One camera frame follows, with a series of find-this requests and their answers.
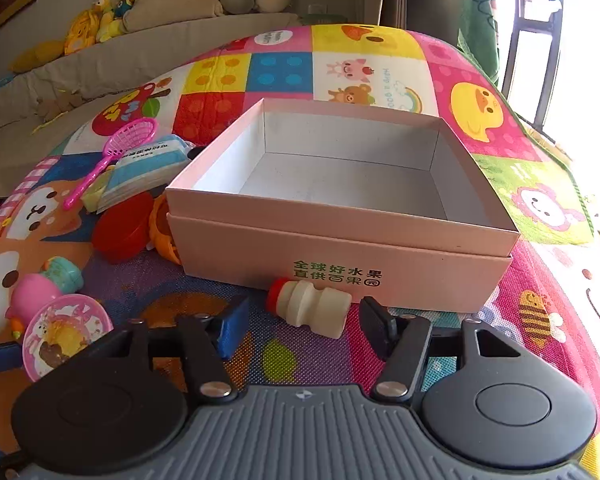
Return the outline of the pink cardboard box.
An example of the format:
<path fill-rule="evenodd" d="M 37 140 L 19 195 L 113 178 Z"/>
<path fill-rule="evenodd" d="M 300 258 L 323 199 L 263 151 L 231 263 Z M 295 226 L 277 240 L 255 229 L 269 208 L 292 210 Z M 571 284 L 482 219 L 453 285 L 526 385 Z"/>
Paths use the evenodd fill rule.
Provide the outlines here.
<path fill-rule="evenodd" d="M 388 307 L 478 311 L 519 237 L 443 119 L 385 107 L 263 99 L 166 199 L 189 275 L 307 280 Z"/>

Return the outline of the white toy milk bottle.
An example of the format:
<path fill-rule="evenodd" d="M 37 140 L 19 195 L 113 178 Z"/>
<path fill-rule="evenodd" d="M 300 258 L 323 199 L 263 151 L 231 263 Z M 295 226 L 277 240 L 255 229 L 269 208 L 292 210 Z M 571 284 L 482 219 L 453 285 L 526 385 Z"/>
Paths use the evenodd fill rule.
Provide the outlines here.
<path fill-rule="evenodd" d="M 338 289 L 317 289 L 312 282 L 276 278 L 265 307 L 288 325 L 308 326 L 312 333 L 339 339 L 346 325 L 352 296 Z"/>

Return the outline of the pink toy plate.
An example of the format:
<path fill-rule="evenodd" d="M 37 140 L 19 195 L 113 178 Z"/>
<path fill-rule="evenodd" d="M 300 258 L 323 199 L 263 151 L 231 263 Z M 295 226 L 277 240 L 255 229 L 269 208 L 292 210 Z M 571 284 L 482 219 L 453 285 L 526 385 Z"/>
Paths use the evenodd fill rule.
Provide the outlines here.
<path fill-rule="evenodd" d="M 90 296 L 60 296 L 38 311 L 22 338 L 22 362 L 36 382 L 114 329 L 104 307 Z"/>

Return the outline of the beige folded blanket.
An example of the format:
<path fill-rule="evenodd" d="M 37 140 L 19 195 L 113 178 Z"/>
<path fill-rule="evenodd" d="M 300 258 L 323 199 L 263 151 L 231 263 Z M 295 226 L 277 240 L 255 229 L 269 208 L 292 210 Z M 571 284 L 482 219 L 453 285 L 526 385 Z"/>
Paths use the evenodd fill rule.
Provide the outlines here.
<path fill-rule="evenodd" d="M 126 32 L 162 25 L 218 18 L 224 14 L 220 0 L 135 0 L 122 25 Z"/>

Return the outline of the beige sofa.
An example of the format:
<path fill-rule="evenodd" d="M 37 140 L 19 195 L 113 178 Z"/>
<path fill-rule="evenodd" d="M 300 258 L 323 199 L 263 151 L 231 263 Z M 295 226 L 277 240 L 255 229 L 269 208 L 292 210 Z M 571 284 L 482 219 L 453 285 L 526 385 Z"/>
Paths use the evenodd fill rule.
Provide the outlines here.
<path fill-rule="evenodd" d="M 296 27 L 298 15 L 247 14 L 131 32 L 15 77 L 0 88 L 0 198 L 117 96 L 237 39 Z M 41 100 L 79 93 L 84 104 L 35 133 Z"/>

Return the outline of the colourful play mat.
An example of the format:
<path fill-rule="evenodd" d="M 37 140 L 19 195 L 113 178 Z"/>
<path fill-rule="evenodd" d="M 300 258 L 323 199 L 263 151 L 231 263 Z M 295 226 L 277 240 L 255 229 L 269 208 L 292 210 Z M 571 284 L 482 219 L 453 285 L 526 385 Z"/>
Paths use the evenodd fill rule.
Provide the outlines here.
<path fill-rule="evenodd" d="M 28 119 L 0 131 L 9 151 L 35 162 L 18 174 L 0 208 L 0 322 L 18 278 L 60 250 L 82 257 L 87 295 L 116 322 L 140 315 L 162 325 L 178 312 L 221 311 L 230 286 L 191 278 L 152 252 L 106 263 L 88 248 L 95 217 L 63 211 L 58 195 L 84 174 L 123 119 L 154 114 L 202 145 L 264 98 L 346 98 L 437 113 L 449 124 L 520 231 L 512 264 L 478 319 L 585 388 L 598 416 L 586 454 L 600 454 L 600 244 L 588 210 L 565 165 L 518 122 L 480 70 L 419 32 L 370 25 L 267 32 L 189 52 L 170 70 L 47 127 Z"/>

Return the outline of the orange toy colander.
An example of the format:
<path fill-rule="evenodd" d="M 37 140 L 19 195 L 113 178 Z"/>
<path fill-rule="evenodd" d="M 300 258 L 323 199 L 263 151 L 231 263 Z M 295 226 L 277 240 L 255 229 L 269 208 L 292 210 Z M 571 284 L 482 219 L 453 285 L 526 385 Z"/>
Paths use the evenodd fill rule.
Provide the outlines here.
<path fill-rule="evenodd" d="M 149 215 L 149 240 L 158 254 L 175 264 L 182 264 L 174 238 L 171 233 L 170 224 L 166 215 L 169 212 L 166 194 L 160 194 L 154 201 L 152 211 Z"/>

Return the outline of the pink toy racket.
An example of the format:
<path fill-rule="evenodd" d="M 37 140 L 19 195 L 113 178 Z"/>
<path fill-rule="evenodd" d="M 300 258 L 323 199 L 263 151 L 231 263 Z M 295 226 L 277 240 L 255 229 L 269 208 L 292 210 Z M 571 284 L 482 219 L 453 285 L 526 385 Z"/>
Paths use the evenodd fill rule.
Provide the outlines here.
<path fill-rule="evenodd" d="M 87 188 L 102 174 L 108 166 L 113 164 L 134 148 L 150 142 L 158 131 L 158 122 L 155 118 L 142 117 L 129 122 L 117 130 L 102 148 L 102 158 L 89 174 L 77 185 L 65 199 L 62 206 L 70 210 L 82 197 Z"/>

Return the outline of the small brown plush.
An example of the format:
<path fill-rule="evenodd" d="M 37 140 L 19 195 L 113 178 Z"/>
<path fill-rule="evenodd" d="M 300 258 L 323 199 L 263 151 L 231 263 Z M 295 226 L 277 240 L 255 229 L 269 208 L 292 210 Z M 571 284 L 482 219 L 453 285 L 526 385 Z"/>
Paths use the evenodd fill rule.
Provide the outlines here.
<path fill-rule="evenodd" d="M 82 94 L 70 91 L 61 91 L 53 99 L 38 98 L 36 114 L 43 122 L 51 122 L 62 114 L 67 114 L 84 104 Z"/>

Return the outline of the green towel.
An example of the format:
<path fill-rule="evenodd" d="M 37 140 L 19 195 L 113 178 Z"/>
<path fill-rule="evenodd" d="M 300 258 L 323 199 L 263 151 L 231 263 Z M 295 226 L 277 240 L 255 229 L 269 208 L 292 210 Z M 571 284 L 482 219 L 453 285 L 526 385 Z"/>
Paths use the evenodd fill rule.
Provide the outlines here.
<path fill-rule="evenodd" d="M 495 0 L 462 0 L 457 44 L 496 84 L 500 70 Z"/>

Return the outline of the red toy bowl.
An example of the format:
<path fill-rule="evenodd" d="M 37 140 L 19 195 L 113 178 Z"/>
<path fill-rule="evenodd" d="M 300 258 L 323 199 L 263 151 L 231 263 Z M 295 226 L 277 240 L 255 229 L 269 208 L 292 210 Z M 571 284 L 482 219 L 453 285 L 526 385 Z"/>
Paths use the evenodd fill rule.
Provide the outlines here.
<path fill-rule="evenodd" d="M 94 251 L 111 264 L 129 261 L 149 243 L 149 216 L 154 198 L 143 192 L 107 209 L 92 233 Z"/>

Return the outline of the yellow plush toy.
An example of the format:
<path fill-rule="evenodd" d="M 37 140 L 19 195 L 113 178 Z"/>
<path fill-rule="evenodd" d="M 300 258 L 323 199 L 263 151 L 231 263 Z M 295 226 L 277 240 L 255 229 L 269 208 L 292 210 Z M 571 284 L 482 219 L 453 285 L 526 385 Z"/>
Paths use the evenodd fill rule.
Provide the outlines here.
<path fill-rule="evenodd" d="M 114 17 L 111 0 L 95 0 L 70 24 L 64 43 L 64 55 L 70 55 L 94 46 L 102 26 L 108 25 Z"/>

